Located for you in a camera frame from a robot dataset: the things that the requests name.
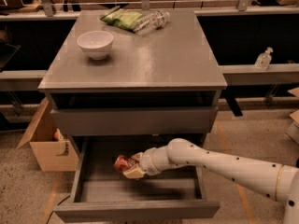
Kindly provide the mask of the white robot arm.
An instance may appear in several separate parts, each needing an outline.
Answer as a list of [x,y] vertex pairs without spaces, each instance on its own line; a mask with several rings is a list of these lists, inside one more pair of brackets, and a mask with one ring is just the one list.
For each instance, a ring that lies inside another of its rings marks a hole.
[[284,202],[283,224],[299,224],[297,167],[213,152],[180,138],[137,153],[132,159],[136,164],[123,172],[130,179],[185,166],[204,167],[273,201]]

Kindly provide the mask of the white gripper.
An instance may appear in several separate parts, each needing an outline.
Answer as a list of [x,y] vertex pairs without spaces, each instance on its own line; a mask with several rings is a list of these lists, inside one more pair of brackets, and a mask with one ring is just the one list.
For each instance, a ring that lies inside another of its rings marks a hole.
[[157,175],[165,170],[167,165],[167,153],[164,147],[153,147],[144,153],[138,152],[132,156],[134,161],[139,161],[140,167],[131,168],[123,172],[128,179],[143,178],[147,175]]

